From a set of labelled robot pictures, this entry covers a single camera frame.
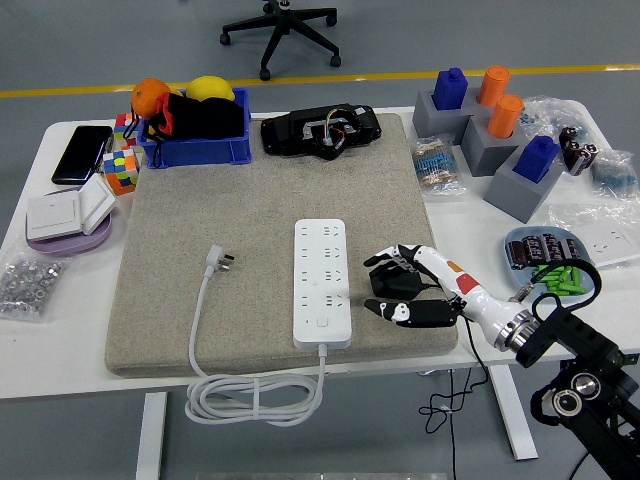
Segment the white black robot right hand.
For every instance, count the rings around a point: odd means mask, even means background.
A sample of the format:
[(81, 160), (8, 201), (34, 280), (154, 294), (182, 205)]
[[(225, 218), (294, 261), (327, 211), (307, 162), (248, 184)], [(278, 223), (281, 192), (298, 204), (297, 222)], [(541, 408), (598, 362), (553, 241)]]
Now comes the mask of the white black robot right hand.
[(404, 273), (421, 273), (436, 282), (445, 293), (442, 300), (394, 302), (378, 294), (365, 307), (397, 326), (439, 328), (452, 326), (461, 315), (477, 323), (486, 340), (495, 344), (507, 326), (514, 326), (524, 312), (517, 302), (493, 297), (477, 280), (437, 250), (425, 245), (394, 245), (364, 261), (374, 275), (387, 278)]

